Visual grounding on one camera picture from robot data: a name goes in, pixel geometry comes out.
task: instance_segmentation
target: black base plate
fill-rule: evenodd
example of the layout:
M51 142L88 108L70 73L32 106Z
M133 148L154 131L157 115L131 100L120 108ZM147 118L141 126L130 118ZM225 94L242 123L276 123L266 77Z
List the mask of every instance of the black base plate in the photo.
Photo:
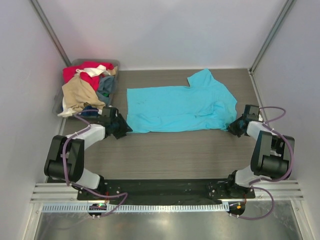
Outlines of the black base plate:
M105 180L109 196L128 193L125 205L215 205L219 199L243 199L243 194L231 194L225 189L226 178L219 179L157 179L157 180ZM255 193L246 194L247 199L254 199ZM79 201L97 200L92 194L78 193ZM118 204L121 198L109 199L111 204Z

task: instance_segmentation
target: clothing pile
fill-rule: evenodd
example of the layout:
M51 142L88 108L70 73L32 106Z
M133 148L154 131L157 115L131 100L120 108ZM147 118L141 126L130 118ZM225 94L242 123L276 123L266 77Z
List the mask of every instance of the clothing pile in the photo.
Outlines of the clothing pile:
M108 62L94 61L64 68L63 112L58 116L66 118L86 109L98 109L101 114L103 107L108 105L117 68Z

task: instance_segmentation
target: teal shirt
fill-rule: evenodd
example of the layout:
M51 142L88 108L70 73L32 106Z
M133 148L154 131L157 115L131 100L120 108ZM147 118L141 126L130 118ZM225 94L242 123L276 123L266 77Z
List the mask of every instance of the teal shirt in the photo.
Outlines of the teal shirt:
M134 133L227 130L237 100L208 69L187 78L190 86L127 90L127 123Z

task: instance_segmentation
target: laundry basket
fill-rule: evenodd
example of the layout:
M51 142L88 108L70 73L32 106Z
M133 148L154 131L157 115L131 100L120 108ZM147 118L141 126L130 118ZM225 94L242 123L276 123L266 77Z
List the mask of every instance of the laundry basket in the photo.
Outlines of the laundry basket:
M118 74L119 74L119 68L120 68L120 63L118 60L114 60L114 59L95 59L95 58L79 58L79 59L75 59L72 63L71 66L77 66L77 65L81 65L86 61L90 61L90 62L97 62L97 63L111 63L113 65L113 67L117 67L117 71L116 74L114 76L114 82L113 82L113 86L112 86L112 90L111 93L109 94L109 101L108 101L108 106L111 105L115 91L117 89L117 85L118 85ZM62 108L62 100L64 97L64 93L62 91L62 88L60 89L59 93L54 97L54 106L52 109L52 112L54 114L59 114L63 111ZM95 118L95 116L85 116L86 118Z

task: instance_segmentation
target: gray wood grain surface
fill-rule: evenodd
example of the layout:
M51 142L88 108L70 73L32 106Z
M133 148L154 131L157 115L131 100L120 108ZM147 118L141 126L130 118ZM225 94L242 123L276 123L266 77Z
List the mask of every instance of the gray wood grain surface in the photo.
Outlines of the gray wood grain surface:
M187 77L199 70L120 71L119 85L112 105L126 118L127 88L189 86ZM238 117L245 104L258 105L246 69L211 70L237 99ZM84 128L68 119L64 134ZM255 141L238 138L221 130L150 132L113 136L95 143L85 151L85 167L106 179L190 179L225 178L234 170L250 164Z

